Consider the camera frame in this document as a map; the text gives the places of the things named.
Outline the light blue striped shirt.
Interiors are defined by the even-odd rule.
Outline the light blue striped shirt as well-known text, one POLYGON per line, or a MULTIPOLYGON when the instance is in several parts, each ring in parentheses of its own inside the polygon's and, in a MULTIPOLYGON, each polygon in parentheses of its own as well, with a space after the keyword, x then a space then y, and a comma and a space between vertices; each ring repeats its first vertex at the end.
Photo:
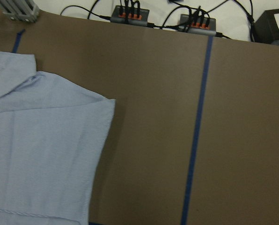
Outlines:
POLYGON ((115 100, 0 52, 0 225, 86 225, 115 100))

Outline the far orange usb hub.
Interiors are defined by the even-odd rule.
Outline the far orange usb hub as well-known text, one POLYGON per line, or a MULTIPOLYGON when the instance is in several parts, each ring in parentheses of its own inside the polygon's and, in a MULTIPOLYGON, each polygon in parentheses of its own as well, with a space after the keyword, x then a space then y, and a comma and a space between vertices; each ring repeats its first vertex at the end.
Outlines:
POLYGON ((110 17, 111 23, 130 24, 135 26, 146 27, 148 24, 148 16, 150 10, 148 9, 129 9, 129 14, 126 16, 125 7, 116 5, 110 17))

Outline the orange usb hub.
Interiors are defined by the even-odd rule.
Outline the orange usb hub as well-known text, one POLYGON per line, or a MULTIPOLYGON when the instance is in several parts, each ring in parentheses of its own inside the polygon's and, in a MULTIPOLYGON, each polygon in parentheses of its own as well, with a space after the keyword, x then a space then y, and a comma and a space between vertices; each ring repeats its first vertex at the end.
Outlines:
POLYGON ((178 27, 178 32, 186 32, 191 34, 216 36, 216 19, 204 17, 203 20, 198 18, 197 21, 192 20, 191 24, 187 24, 186 27, 184 23, 188 21, 189 16, 186 14, 181 14, 180 16, 180 26, 178 27))
POLYGON ((111 23, 130 24, 135 26, 146 27, 148 24, 148 16, 150 10, 148 9, 129 9, 129 14, 126 16, 125 7, 116 5, 110 17, 111 23))

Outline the near orange usb hub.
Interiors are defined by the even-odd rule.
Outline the near orange usb hub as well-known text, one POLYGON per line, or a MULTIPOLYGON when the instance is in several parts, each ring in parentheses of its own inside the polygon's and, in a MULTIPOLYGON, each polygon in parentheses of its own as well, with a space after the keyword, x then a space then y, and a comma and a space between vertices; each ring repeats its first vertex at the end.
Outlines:
POLYGON ((192 20, 191 24, 187 24, 186 27, 184 23, 188 21, 189 16, 186 14, 181 14, 180 16, 180 26, 178 27, 178 32, 186 32, 191 34, 216 36, 216 19, 204 17, 203 20, 198 18, 197 21, 192 20))

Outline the black box with label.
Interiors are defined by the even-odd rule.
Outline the black box with label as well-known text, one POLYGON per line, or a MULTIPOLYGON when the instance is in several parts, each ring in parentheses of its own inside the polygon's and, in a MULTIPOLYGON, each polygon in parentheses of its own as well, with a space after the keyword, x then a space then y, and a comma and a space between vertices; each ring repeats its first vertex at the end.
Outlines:
POLYGON ((279 45, 279 9, 265 10, 254 27, 256 42, 279 45))

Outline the aluminium frame post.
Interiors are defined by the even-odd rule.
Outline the aluminium frame post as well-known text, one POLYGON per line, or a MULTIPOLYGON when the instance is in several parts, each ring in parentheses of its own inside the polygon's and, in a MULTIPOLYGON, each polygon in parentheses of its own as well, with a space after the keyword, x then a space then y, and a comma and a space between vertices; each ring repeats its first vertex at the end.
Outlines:
POLYGON ((12 21, 35 23, 40 9, 33 0, 0 0, 3 14, 12 21))

